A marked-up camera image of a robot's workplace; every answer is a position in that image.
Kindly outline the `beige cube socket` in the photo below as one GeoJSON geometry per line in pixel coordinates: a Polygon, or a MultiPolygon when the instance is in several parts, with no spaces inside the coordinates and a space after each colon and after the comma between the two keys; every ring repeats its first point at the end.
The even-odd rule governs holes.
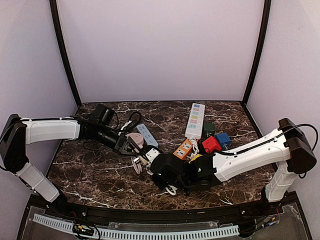
{"type": "Polygon", "coordinates": [[[151,146],[151,147],[148,147],[146,150],[145,150],[145,159],[146,159],[146,165],[147,166],[150,166],[151,163],[153,162],[153,160],[160,154],[161,152],[156,149],[155,147],[151,146]]]}

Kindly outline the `yellow cube socket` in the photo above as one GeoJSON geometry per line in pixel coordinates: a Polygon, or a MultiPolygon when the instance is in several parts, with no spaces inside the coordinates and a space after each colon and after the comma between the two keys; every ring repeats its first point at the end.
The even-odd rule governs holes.
{"type": "Polygon", "coordinates": [[[191,164],[192,162],[194,162],[196,159],[202,157],[203,155],[202,154],[197,154],[195,156],[193,156],[190,160],[189,160],[189,164],[191,164]]]}

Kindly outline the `red cube socket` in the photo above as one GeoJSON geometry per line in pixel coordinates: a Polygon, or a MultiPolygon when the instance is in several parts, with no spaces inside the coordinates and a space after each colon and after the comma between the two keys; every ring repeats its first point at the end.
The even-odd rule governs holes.
{"type": "Polygon", "coordinates": [[[221,151],[222,147],[220,146],[219,142],[217,141],[216,138],[213,136],[210,136],[206,140],[202,142],[203,149],[206,153],[210,154],[215,151],[221,151]]]}

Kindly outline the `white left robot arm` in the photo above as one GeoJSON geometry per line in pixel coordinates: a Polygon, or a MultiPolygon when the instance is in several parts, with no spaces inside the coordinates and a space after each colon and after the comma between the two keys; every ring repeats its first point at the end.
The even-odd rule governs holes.
{"type": "Polygon", "coordinates": [[[36,147],[54,147],[61,140],[93,140],[123,156],[137,156],[142,149],[126,133],[101,120],[82,117],[22,118],[11,114],[0,137],[3,170],[12,173],[50,204],[67,202],[63,192],[47,177],[44,169],[54,153],[36,147]],[[40,155],[44,154],[44,163],[40,155]]]}

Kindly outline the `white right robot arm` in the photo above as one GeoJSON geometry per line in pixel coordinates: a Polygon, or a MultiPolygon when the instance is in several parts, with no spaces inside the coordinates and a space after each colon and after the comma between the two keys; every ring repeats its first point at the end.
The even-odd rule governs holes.
{"type": "Polygon", "coordinates": [[[207,153],[191,162],[160,153],[150,165],[150,178],[160,189],[171,185],[189,194],[276,163],[277,171],[261,195],[267,203],[279,202],[298,176],[316,165],[317,159],[301,124],[296,125],[289,118],[278,123],[278,128],[262,138],[228,151],[207,153]]]}

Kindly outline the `dark green cube socket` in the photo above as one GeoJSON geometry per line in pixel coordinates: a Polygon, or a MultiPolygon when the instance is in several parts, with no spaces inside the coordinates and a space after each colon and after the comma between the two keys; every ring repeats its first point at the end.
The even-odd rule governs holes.
{"type": "Polygon", "coordinates": [[[206,139],[211,136],[213,137],[215,135],[215,131],[216,128],[213,123],[205,122],[202,127],[202,137],[206,139]]]}

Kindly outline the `blue cube socket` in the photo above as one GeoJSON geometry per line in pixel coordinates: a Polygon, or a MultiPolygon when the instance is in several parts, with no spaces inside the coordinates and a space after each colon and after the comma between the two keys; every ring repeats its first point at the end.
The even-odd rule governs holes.
{"type": "Polygon", "coordinates": [[[228,150],[230,148],[232,141],[227,133],[219,133],[215,138],[223,150],[228,150]]]}

